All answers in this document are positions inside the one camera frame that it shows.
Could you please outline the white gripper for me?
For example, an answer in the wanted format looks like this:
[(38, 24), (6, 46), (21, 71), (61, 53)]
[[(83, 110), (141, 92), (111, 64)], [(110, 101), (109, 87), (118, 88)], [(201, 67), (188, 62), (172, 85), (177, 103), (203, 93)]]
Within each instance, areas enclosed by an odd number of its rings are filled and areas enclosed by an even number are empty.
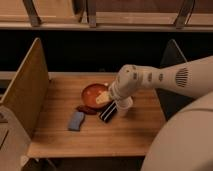
[(116, 89), (116, 84), (112, 83), (109, 88), (109, 96), (113, 100), (122, 100), (123, 97), (119, 94), (118, 90)]

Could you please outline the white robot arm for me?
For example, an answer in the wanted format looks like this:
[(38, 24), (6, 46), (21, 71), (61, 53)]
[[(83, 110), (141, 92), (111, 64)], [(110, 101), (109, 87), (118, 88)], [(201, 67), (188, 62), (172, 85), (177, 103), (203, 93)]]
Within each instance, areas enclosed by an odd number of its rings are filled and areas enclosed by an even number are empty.
[(161, 69), (125, 65), (109, 92), (122, 100), (142, 88), (169, 90), (194, 101), (162, 127), (141, 171), (213, 171), (213, 56)]

